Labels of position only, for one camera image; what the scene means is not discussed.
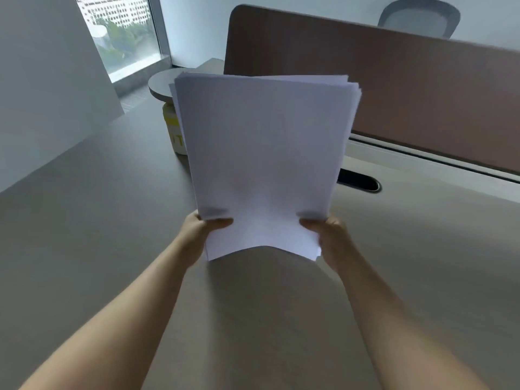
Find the person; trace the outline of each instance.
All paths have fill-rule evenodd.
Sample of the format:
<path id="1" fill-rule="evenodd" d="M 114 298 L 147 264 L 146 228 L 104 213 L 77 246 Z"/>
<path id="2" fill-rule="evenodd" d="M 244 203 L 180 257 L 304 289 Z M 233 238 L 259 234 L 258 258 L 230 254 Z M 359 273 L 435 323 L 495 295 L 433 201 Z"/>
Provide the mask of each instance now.
<path id="1" fill-rule="evenodd" d="M 166 250 L 59 347 L 21 389 L 140 389 L 187 269 L 201 256 L 209 233 L 232 222 L 204 221 L 197 211 L 188 215 Z M 319 235 L 323 259 L 339 274 L 384 389 L 488 388 L 413 322 L 397 295 L 356 249 L 341 221 L 329 217 L 300 223 Z"/>

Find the forearm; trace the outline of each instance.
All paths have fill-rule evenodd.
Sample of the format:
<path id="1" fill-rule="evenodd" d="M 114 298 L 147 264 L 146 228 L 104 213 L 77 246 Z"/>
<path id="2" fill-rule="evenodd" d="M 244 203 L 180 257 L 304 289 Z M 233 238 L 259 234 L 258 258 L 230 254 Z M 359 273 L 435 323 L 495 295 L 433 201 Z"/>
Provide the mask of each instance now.
<path id="1" fill-rule="evenodd" d="M 417 326 L 397 295 L 357 251 L 345 255 L 338 272 L 383 388 L 487 388 Z"/>
<path id="2" fill-rule="evenodd" d="M 185 271 L 173 242 L 57 349 L 22 389 L 139 389 L 172 314 Z"/>

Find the white wall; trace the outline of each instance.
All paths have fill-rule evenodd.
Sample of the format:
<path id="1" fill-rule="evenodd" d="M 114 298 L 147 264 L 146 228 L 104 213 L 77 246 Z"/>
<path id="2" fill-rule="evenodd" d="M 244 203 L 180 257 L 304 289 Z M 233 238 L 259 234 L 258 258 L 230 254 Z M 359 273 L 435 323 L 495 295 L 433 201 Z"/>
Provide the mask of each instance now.
<path id="1" fill-rule="evenodd" d="M 0 191 L 123 114 L 75 0 L 0 3 Z"/>
<path id="2" fill-rule="evenodd" d="M 232 9 L 259 5 L 349 22 L 377 25 L 395 0 L 161 0 L 172 62 L 196 67 L 224 59 Z M 520 0 L 442 0 L 455 5 L 461 21 L 453 39 L 520 49 Z"/>

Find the right arm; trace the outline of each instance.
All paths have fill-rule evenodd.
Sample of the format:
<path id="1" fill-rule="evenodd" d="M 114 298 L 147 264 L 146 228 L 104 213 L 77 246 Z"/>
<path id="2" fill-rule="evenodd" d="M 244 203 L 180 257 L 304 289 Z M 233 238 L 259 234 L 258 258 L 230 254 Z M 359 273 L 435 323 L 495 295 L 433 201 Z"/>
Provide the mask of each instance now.
<path id="1" fill-rule="evenodd" d="M 301 220 L 318 233 L 325 262 L 340 276 L 368 354 L 385 390 L 485 390 L 472 370 L 422 331 L 363 258 L 335 217 Z"/>

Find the left hand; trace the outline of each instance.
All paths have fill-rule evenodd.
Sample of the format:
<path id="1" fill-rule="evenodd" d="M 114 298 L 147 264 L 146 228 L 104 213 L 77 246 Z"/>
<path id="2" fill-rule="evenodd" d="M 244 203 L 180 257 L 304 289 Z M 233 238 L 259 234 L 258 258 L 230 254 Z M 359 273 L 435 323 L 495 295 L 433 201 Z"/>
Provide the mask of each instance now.
<path id="1" fill-rule="evenodd" d="M 204 243 L 210 232 L 226 228 L 232 223 L 233 219 L 202 220 L 198 210 L 186 216 L 179 234 L 172 242 L 186 268 L 195 264 L 202 255 Z"/>

